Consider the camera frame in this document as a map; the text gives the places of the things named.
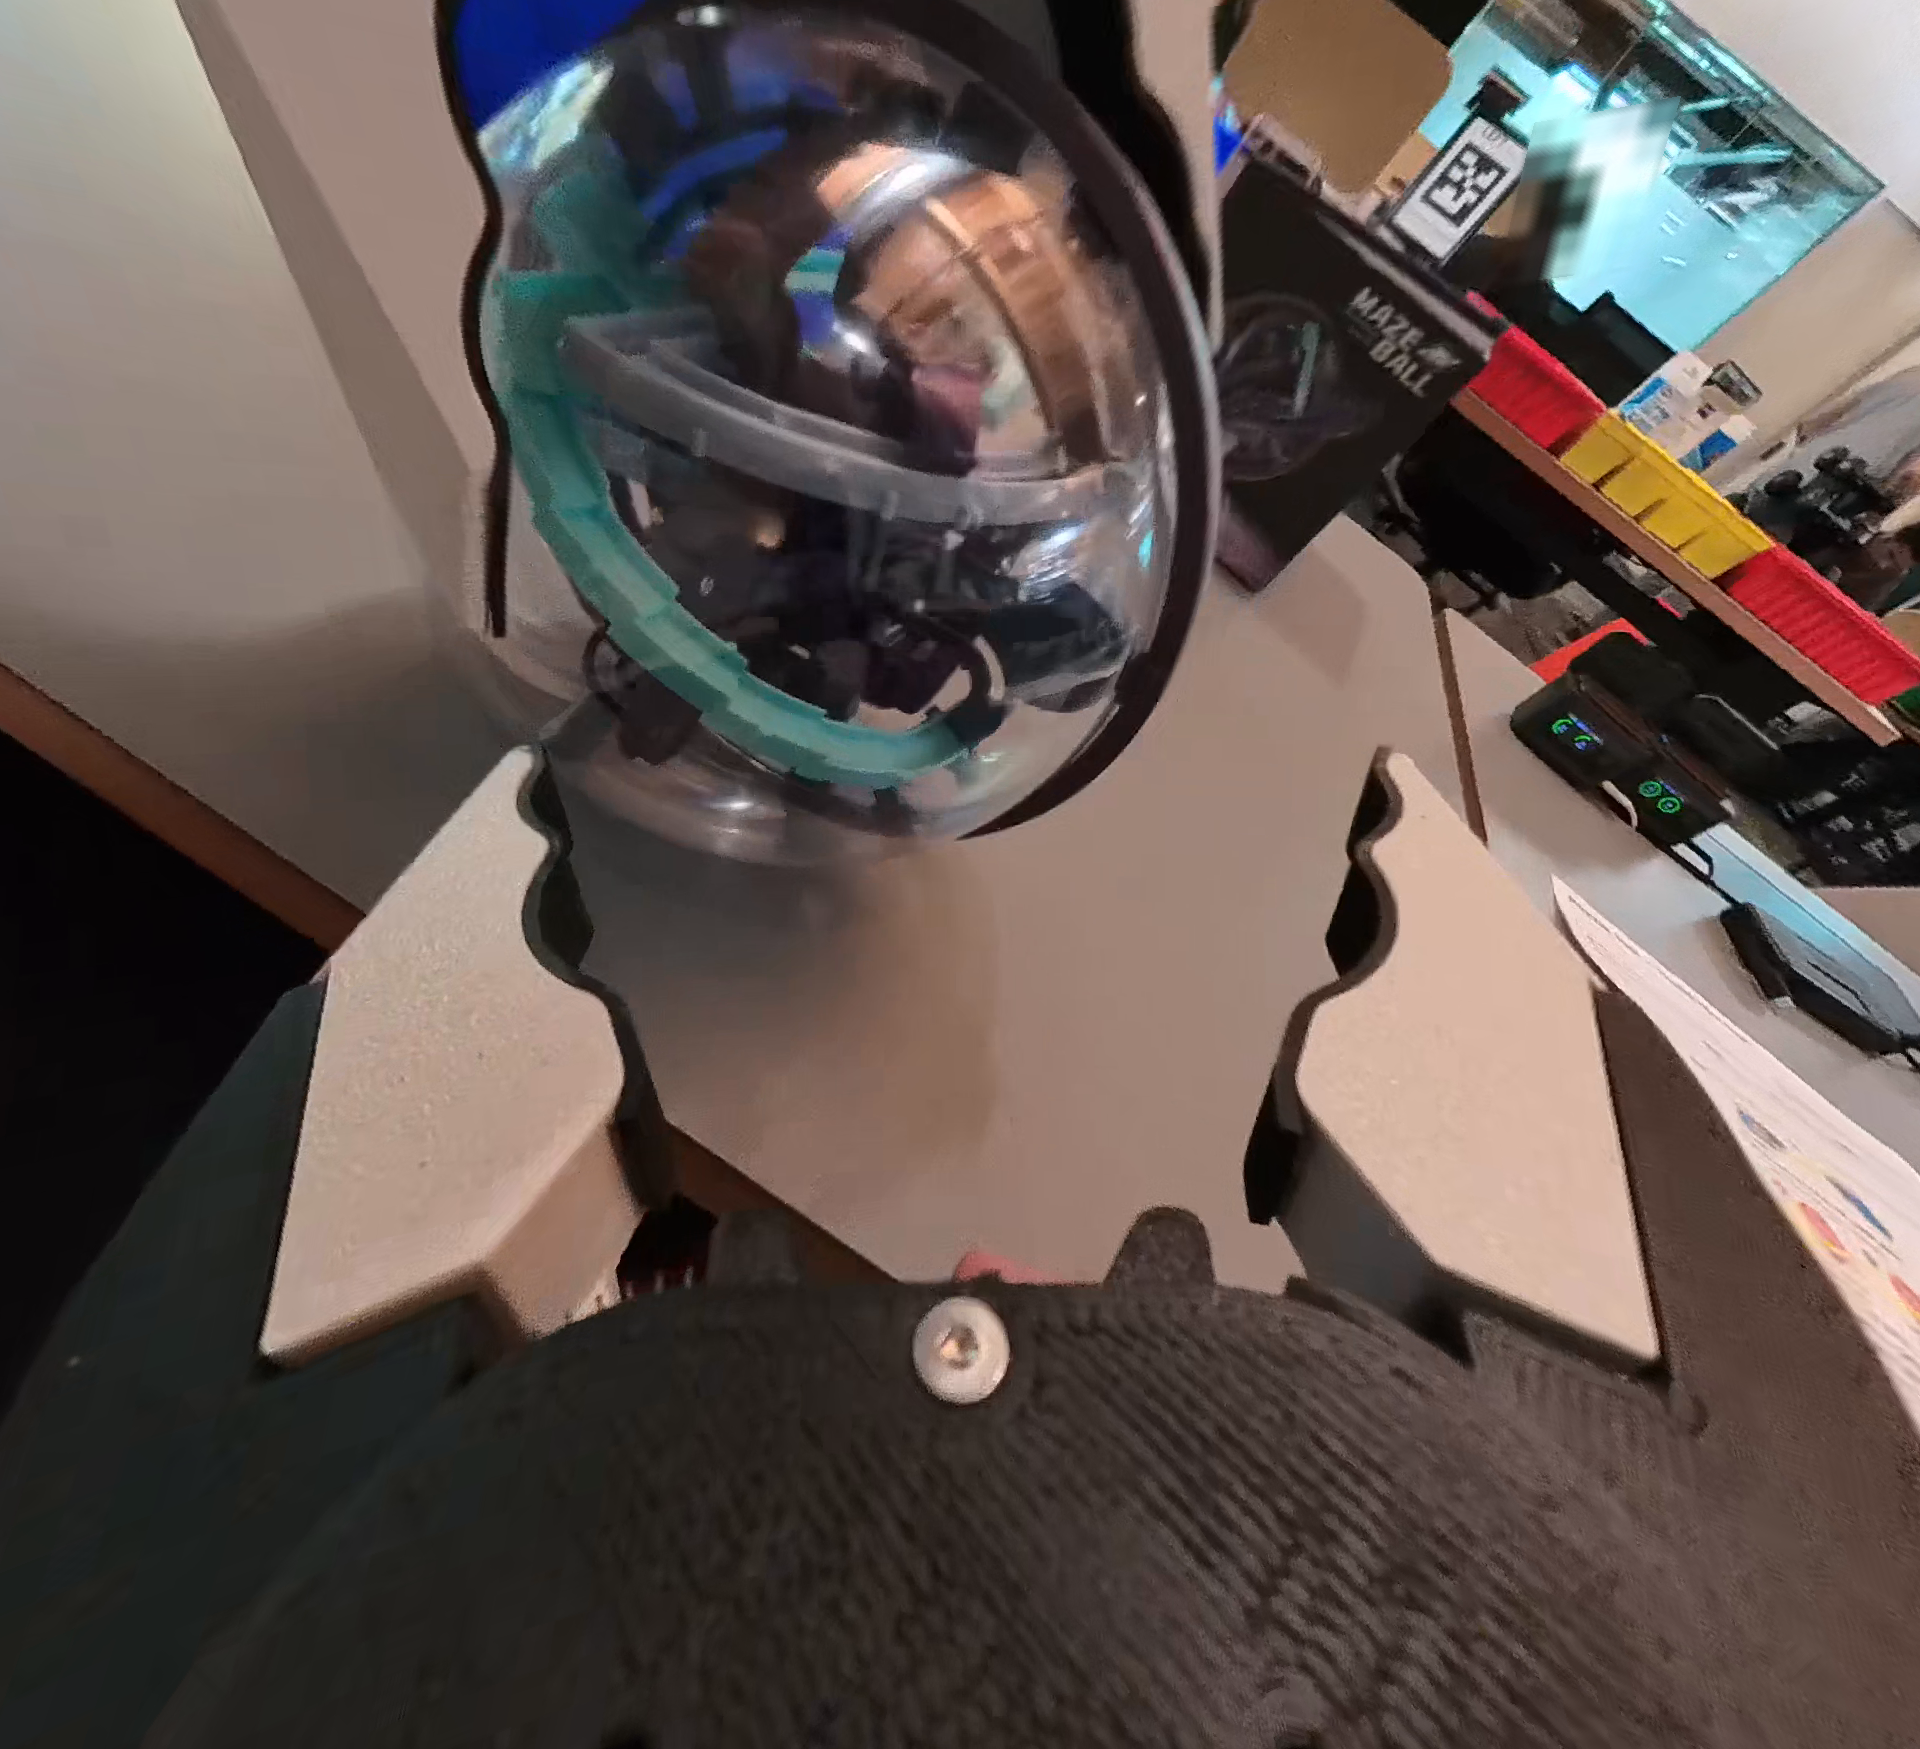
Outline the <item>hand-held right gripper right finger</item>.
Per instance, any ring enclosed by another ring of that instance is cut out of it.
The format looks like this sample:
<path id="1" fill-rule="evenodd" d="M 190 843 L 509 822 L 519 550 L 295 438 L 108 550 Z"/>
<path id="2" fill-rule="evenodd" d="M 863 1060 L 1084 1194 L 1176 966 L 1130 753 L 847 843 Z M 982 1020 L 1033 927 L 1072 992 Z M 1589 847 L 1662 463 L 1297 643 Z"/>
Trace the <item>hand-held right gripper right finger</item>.
<path id="1" fill-rule="evenodd" d="M 1249 1221 L 1435 1344 L 1496 1319 L 1648 1375 L 1597 986 L 1401 749 L 1368 760 L 1327 965 L 1249 1128 Z"/>

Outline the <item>row of red yellow bins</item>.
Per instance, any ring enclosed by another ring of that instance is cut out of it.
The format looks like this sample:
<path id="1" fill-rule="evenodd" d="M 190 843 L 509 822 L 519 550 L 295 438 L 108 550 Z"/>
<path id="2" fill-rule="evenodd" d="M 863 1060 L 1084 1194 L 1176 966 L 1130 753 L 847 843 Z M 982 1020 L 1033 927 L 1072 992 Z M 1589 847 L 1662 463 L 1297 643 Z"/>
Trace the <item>row of red yellow bins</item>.
<path id="1" fill-rule="evenodd" d="M 1463 390 L 1452 402 L 1463 423 L 1474 423 L 1496 450 L 1502 450 L 1534 485 L 1547 485 L 1559 505 L 1581 510 L 1609 543 L 1618 543 L 1635 563 L 1662 574 L 1674 595 L 1694 601 L 1696 617 L 1716 617 L 1731 641 L 1745 641 L 1761 663 L 1793 675 L 1799 701 L 1820 701 L 1867 747 L 1916 747 L 1908 720 L 1889 720 L 1886 709 L 1846 690 L 1811 655 L 1799 655 L 1785 637 L 1756 617 L 1736 601 L 1729 601 L 1714 579 L 1704 579 L 1674 546 L 1648 534 L 1635 513 L 1623 513 L 1597 485 L 1581 485 L 1556 452 L 1534 450 L 1517 423 L 1502 423 L 1486 395 Z"/>

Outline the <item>yellow storage bin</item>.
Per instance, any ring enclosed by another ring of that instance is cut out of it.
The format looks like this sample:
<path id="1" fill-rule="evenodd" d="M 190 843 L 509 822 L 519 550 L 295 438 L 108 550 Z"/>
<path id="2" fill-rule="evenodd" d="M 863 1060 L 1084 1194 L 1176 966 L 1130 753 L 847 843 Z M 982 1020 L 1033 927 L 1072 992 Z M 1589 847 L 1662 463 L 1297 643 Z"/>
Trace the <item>yellow storage bin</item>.
<path id="1" fill-rule="evenodd" d="M 1630 513 L 1707 583 L 1731 579 L 1777 546 L 1762 524 L 1680 463 L 1644 463 L 1644 490 L 1630 501 Z"/>
<path id="2" fill-rule="evenodd" d="M 1644 438 L 1635 423 L 1614 412 L 1603 412 L 1556 458 L 1578 485 L 1603 490 L 1618 510 L 1635 510 L 1635 513 L 1662 501 L 1671 472 L 1680 472 L 1680 463 L 1654 438 Z"/>

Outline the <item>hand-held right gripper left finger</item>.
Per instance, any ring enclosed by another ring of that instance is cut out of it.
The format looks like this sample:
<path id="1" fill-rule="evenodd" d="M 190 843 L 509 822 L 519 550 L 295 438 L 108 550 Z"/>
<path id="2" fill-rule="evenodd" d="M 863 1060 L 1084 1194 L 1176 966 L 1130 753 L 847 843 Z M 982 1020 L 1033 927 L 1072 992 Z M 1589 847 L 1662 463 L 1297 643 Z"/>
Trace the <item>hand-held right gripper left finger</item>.
<path id="1" fill-rule="evenodd" d="M 621 1300 L 671 1126 L 550 749 L 509 749 L 321 966 L 261 1356 L 300 1369 L 465 1300 L 539 1344 Z"/>

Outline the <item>black white marker tag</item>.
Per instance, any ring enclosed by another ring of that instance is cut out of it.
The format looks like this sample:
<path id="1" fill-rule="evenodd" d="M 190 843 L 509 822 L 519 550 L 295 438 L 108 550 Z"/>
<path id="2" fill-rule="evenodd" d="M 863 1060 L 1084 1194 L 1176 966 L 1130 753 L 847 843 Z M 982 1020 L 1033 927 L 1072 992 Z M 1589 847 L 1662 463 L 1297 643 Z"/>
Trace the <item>black white marker tag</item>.
<path id="1" fill-rule="evenodd" d="M 1530 146 L 1517 130 L 1518 111 L 1523 89 L 1502 73 L 1479 84 L 1469 118 L 1387 216 L 1387 229 L 1401 252 L 1441 270 L 1486 236 L 1486 223 L 1523 179 Z"/>

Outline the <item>clear plastic maze ball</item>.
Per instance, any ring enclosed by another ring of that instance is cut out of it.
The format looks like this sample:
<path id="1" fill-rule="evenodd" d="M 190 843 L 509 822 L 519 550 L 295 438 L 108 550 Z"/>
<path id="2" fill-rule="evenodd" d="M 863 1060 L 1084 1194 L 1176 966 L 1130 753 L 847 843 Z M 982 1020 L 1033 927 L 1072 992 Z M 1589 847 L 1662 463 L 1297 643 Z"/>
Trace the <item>clear plastic maze ball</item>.
<path id="1" fill-rule="evenodd" d="M 826 871 L 1133 747 L 1215 563 L 1215 347 L 1045 64 L 956 0 L 648 0 L 467 154 L 484 643 L 582 803 Z"/>

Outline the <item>black power bank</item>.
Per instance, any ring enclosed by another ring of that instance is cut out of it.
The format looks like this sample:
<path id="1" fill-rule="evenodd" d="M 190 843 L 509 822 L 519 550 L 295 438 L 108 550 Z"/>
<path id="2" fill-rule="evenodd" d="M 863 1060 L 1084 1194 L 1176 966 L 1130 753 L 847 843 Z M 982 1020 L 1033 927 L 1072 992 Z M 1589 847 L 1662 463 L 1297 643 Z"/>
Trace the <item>black power bank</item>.
<path id="1" fill-rule="evenodd" d="M 1654 723 L 1578 672 L 1508 709 L 1508 735 L 1665 852 L 1686 852 L 1731 822 L 1731 803 Z"/>

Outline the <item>printed paper sheet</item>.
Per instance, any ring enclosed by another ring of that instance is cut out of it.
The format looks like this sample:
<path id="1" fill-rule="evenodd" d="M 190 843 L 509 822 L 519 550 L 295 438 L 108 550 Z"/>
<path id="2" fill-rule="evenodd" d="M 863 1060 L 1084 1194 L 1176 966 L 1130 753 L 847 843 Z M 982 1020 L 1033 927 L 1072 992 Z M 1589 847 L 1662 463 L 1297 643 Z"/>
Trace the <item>printed paper sheet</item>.
<path id="1" fill-rule="evenodd" d="M 1920 1415 L 1920 1179 L 1827 1106 L 1707 992 L 1674 977 L 1569 880 L 1551 880 L 1578 954 L 1671 1040 L 1731 1128 L 1747 1170 L 1838 1288 L 1908 1422 Z"/>

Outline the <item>white blue packet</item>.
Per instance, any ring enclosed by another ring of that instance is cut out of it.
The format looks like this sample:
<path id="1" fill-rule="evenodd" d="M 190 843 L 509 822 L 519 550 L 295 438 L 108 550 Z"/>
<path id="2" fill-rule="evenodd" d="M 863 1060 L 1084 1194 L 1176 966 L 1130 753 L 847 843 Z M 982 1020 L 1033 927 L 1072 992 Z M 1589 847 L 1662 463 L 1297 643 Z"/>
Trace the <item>white blue packet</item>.
<path id="1" fill-rule="evenodd" d="M 1707 367 L 1680 347 L 1644 374 L 1614 419 L 1665 450 L 1674 463 L 1707 472 L 1756 438 L 1761 387 L 1731 360 Z"/>

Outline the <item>tan rounded panel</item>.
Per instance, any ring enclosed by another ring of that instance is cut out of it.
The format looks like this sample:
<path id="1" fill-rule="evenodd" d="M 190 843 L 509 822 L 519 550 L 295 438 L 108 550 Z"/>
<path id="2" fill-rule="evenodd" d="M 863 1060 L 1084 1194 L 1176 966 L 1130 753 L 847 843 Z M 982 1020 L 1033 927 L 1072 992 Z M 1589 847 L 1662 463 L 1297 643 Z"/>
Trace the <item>tan rounded panel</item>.
<path id="1" fill-rule="evenodd" d="M 1445 44 L 1394 0 L 1258 0 L 1225 64 L 1234 116 L 1348 196 L 1394 167 L 1445 84 Z"/>

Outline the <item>red storage bin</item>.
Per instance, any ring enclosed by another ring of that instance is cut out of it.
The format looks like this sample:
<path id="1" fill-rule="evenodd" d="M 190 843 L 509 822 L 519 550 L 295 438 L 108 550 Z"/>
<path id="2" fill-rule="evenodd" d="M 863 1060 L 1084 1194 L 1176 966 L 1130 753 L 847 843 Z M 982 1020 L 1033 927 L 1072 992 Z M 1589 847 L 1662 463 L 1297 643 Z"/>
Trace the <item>red storage bin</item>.
<path id="1" fill-rule="evenodd" d="M 1920 688 L 1920 655 L 1793 546 L 1756 550 L 1716 587 L 1867 709 Z"/>
<path id="2" fill-rule="evenodd" d="M 1489 367 L 1469 378 L 1474 402 L 1502 419 L 1523 445 L 1569 452 L 1609 412 L 1551 347 L 1518 321 L 1501 326 Z"/>

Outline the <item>black cardboard toy box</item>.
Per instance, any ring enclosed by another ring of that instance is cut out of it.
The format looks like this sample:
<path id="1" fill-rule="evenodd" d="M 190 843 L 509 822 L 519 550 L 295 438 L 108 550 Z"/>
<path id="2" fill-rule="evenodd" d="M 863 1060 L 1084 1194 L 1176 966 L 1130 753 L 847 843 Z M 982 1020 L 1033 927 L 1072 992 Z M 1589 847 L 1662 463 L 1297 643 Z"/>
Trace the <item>black cardboard toy box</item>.
<path id="1" fill-rule="evenodd" d="M 1218 574 L 1258 595 L 1496 360 L 1501 311 L 1268 146 L 1225 179 L 1218 253 Z"/>

